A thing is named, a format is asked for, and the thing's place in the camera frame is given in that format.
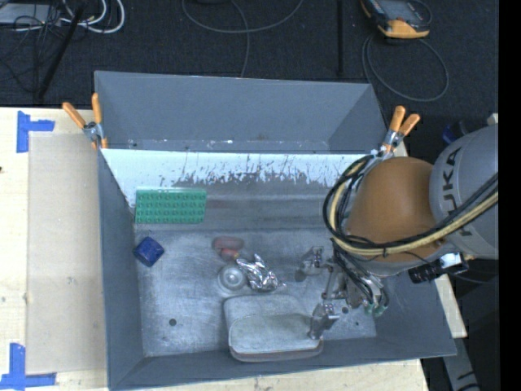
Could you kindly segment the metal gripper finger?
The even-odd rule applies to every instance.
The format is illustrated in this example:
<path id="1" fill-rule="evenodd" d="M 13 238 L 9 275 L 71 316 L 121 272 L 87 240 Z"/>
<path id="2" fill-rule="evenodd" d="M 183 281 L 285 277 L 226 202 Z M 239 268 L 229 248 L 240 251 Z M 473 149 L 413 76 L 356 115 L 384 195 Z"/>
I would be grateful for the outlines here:
<path id="1" fill-rule="evenodd" d="M 294 278 L 297 283 L 304 282 L 308 277 L 318 277 L 323 272 L 322 246 L 313 246 L 300 259 Z"/>
<path id="2" fill-rule="evenodd" d="M 310 319 L 309 337 L 314 340 L 322 338 L 325 330 L 339 320 L 340 314 L 332 302 L 321 302 L 316 305 Z"/>

